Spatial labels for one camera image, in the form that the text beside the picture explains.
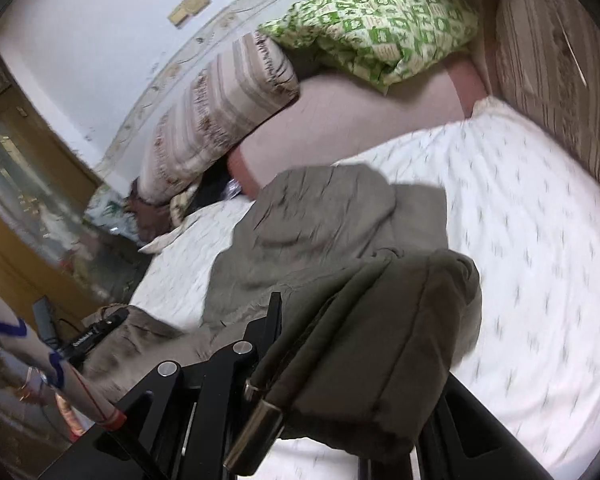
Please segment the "olive green padded jacket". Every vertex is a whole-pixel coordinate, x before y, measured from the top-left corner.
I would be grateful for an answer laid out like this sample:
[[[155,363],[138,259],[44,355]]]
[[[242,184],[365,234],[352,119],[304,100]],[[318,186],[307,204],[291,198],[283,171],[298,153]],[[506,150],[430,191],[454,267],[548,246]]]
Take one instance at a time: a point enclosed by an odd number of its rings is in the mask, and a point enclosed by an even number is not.
[[[365,165],[294,168],[262,188],[214,260],[200,325],[132,316],[84,375],[119,400],[159,362],[208,360],[282,297],[282,331],[249,379],[290,438],[392,460],[413,448],[475,347],[480,275],[446,238],[446,196]]]

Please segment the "black device with label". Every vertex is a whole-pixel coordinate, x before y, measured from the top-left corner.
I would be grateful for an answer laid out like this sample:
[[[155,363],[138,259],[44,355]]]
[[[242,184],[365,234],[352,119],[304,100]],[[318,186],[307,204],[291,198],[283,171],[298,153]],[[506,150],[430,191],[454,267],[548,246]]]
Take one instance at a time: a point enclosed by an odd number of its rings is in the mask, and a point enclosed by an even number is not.
[[[101,316],[78,336],[63,344],[57,352],[73,367],[81,368],[88,354],[119,328],[128,316],[127,307],[115,308],[110,314]]]

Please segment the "white leaf-print bed quilt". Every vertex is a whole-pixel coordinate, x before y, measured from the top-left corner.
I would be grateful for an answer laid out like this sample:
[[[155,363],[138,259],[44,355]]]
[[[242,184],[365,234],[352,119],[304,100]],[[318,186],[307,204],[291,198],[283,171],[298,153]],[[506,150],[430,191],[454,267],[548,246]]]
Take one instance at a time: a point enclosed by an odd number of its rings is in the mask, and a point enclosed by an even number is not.
[[[448,246],[475,263],[482,313],[475,347],[448,378],[455,376],[552,477],[594,476],[600,186],[537,124],[494,98],[478,102],[461,122],[314,166],[340,165],[365,165],[392,184],[442,188]],[[152,260],[134,304],[196,330],[212,264],[258,195],[204,208],[146,245]]]

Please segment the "wooden glass-front cabinet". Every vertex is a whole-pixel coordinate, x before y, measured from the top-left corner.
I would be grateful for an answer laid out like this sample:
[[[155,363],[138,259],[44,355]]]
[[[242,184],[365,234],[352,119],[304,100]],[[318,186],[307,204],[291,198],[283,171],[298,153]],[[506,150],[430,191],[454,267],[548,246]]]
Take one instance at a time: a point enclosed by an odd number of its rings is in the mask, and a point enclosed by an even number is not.
[[[44,307],[62,334],[126,304],[150,259],[85,220],[99,178],[65,146],[0,53],[0,298],[28,323]]]

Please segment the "beige striped pillow left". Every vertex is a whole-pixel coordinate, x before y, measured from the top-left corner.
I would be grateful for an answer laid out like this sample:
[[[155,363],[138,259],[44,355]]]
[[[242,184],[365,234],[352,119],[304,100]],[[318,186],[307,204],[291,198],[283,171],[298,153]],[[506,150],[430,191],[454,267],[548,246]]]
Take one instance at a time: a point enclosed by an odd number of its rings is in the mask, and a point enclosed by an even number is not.
[[[284,51],[250,32],[218,54],[164,114],[136,180],[140,198],[162,205],[289,105],[299,81]]]

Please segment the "beige striped pillow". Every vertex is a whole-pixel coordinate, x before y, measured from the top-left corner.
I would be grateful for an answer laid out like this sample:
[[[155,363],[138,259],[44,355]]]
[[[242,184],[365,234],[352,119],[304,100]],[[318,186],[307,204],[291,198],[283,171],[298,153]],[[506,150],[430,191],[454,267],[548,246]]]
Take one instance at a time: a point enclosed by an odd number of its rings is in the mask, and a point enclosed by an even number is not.
[[[600,30],[579,0],[500,0],[496,67],[505,101],[600,184]]]
[[[162,205],[289,105],[299,81],[284,51],[250,32],[218,54],[164,114],[136,180],[140,198]]]

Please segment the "pink quilted blanket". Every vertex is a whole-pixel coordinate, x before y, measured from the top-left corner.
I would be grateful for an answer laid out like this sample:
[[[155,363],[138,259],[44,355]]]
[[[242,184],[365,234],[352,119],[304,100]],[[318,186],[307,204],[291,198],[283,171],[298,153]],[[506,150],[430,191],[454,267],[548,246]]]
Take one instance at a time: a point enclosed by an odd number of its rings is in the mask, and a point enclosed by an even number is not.
[[[453,54],[385,94],[326,70],[300,82],[300,96],[246,136],[227,159],[230,176],[256,197],[276,174],[349,158],[405,133],[459,122],[488,95],[478,70]]]

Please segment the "beige striped pillow right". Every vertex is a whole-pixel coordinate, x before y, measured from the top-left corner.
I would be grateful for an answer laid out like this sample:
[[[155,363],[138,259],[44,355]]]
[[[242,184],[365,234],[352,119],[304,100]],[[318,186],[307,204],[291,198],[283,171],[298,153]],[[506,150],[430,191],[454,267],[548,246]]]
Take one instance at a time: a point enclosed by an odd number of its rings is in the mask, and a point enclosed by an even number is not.
[[[579,0],[500,0],[496,67],[505,101],[600,184],[600,30]]]

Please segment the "beige wall switch plate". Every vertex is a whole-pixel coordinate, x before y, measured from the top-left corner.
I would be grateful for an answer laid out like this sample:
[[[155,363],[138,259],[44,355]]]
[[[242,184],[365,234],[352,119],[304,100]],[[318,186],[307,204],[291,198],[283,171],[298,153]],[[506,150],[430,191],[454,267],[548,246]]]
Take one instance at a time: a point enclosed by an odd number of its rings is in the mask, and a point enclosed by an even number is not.
[[[175,27],[181,27],[189,18],[204,10],[211,0],[182,0],[169,14],[168,20]]]

